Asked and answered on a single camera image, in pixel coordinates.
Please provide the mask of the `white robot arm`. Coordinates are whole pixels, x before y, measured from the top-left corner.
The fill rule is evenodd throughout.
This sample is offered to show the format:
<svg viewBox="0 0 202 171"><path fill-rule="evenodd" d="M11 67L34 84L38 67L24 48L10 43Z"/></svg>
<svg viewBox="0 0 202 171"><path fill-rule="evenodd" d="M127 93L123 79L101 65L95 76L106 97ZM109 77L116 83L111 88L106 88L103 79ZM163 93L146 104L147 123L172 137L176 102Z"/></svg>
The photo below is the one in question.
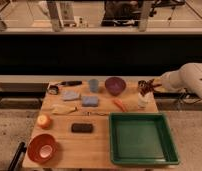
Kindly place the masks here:
<svg viewBox="0 0 202 171"><path fill-rule="evenodd" d="M180 69L161 75L162 86L171 92L187 88L202 100L202 63L187 63Z"/></svg>

